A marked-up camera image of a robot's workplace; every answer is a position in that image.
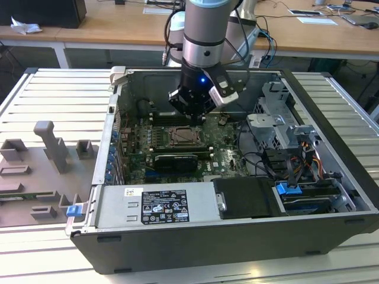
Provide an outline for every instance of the paper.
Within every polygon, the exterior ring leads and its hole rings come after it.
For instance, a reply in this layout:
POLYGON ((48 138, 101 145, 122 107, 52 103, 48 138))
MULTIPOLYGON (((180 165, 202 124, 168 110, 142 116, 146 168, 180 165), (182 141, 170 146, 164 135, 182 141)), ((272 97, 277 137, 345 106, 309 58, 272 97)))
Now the paper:
POLYGON ((303 24, 317 24, 317 25, 338 25, 336 22, 331 19, 316 19, 316 18, 303 18, 297 17, 300 22, 303 24))
POLYGON ((152 15, 169 15, 172 13, 172 9, 160 9, 160 8, 149 8, 146 7, 143 9, 144 14, 152 15))
POLYGON ((24 24, 23 22, 16 21, 12 17, 12 24, 11 28, 23 35, 26 35, 26 33, 39 33, 42 31, 40 26, 38 24, 24 24))

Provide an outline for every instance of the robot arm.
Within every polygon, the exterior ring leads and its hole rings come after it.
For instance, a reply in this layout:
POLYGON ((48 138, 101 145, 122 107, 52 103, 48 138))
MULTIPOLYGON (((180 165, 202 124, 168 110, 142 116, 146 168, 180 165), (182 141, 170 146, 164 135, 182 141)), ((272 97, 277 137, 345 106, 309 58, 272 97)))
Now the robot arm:
MULTIPOLYGON (((181 81, 178 89, 169 94, 169 102, 194 121, 201 120, 215 107, 237 100, 245 87, 242 82, 232 82, 220 63, 231 12, 241 2, 186 2, 181 81)), ((176 48, 180 51, 181 45, 176 44, 176 48)))

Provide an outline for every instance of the slotted metal worktable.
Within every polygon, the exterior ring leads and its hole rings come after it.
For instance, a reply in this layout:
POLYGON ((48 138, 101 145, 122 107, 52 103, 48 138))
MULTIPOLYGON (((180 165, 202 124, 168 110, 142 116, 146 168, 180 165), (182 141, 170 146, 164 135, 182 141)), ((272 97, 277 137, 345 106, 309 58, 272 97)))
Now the slotted metal worktable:
MULTIPOLYGON (((332 78, 318 73, 294 74, 378 183, 378 125, 332 78)), ((29 147, 40 146, 39 137, 32 135, 34 123, 52 120, 66 144, 74 143, 80 135, 98 144, 112 93, 108 75, 109 70, 73 69, 40 69, 35 75, 24 75, 0 108, 0 142, 22 135, 29 147)), ((308 123, 301 109, 295 108, 308 123)), ((0 229, 0 282, 379 282, 379 231, 357 235, 323 256, 104 276, 93 270, 65 235, 64 227, 58 224, 0 229)))

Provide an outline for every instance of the motherboard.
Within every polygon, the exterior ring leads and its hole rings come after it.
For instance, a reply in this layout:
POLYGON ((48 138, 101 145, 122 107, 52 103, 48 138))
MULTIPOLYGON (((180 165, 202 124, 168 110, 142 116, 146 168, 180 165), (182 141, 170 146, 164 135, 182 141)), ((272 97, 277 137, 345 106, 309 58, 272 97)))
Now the motherboard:
POLYGON ((227 114, 209 114, 198 126, 165 124, 156 126, 145 118, 121 123, 126 184, 208 182, 249 175, 236 146, 238 122, 227 114))

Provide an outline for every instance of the black cover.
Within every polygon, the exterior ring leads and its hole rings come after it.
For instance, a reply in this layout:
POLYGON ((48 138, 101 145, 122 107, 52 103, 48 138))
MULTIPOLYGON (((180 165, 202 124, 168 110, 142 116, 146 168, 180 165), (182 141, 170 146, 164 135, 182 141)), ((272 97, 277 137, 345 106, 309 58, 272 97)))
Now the black cover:
POLYGON ((0 0, 0 25, 11 17, 26 24, 78 28, 87 13, 84 0, 0 0))
POLYGON ((281 216, 272 191, 273 182, 266 177, 214 179, 214 191, 224 195, 226 211, 222 219, 265 218, 281 216))

